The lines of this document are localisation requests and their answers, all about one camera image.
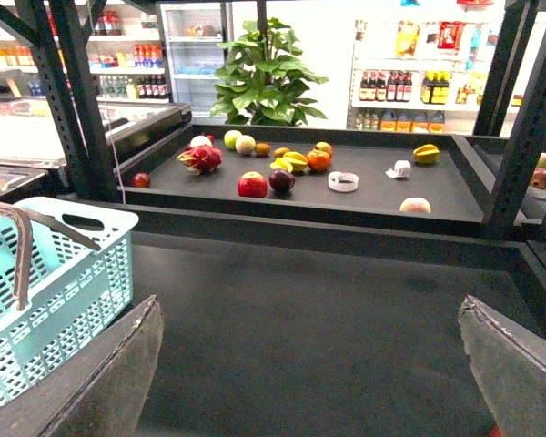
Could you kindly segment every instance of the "glass door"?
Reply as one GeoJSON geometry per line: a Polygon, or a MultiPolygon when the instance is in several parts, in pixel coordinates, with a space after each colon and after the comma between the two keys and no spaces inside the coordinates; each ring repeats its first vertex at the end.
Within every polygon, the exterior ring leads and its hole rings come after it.
{"type": "Polygon", "coordinates": [[[217,100],[214,73],[225,60],[224,50],[217,46],[225,41],[222,7],[220,3],[160,5],[173,100],[189,103],[196,118],[209,117],[217,100]]]}

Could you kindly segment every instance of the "tape roll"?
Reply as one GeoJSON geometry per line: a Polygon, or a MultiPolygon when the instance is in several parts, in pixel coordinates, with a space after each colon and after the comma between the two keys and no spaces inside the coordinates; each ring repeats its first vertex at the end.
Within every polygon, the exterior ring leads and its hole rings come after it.
{"type": "Polygon", "coordinates": [[[359,178],[354,173],[342,173],[340,171],[332,171],[328,175],[328,186],[334,191],[340,193],[349,193],[358,188],[359,178]]]}

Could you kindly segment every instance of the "green apple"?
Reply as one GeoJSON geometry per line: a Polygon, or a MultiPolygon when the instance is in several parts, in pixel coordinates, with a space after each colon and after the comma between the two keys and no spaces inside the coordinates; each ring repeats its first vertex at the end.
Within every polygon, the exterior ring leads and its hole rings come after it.
{"type": "Polygon", "coordinates": [[[255,139],[249,135],[241,135],[237,138],[235,149],[241,155],[250,155],[255,150],[255,139]]]}
{"type": "Polygon", "coordinates": [[[241,137],[241,134],[238,130],[229,130],[225,134],[225,146],[230,150],[235,150],[235,145],[237,144],[237,139],[241,137]]]}

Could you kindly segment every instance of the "refrigerator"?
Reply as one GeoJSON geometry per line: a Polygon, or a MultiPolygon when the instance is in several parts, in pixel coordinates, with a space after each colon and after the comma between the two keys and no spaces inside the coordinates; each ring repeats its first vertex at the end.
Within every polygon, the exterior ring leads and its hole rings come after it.
{"type": "Polygon", "coordinates": [[[189,103],[198,123],[224,123],[226,117],[209,113],[217,100],[214,72],[226,56],[217,44],[233,39],[230,4],[160,2],[157,8],[172,101],[189,103]]]}

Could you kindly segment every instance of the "red apple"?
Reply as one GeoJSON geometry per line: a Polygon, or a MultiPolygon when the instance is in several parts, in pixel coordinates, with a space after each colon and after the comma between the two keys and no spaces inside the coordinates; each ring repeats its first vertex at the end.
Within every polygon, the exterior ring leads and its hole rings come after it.
{"type": "Polygon", "coordinates": [[[249,171],[238,179],[237,192],[243,198],[264,198],[267,190],[267,180],[257,171],[249,171]]]}
{"type": "Polygon", "coordinates": [[[137,173],[131,178],[132,187],[149,188],[152,185],[152,179],[147,173],[137,173]]]}
{"type": "Polygon", "coordinates": [[[277,168],[269,174],[270,186],[279,193],[287,193],[295,185],[295,176],[283,168],[277,168]]]}
{"type": "Polygon", "coordinates": [[[530,186],[537,189],[546,189],[546,168],[536,168],[534,170],[530,186]]]}

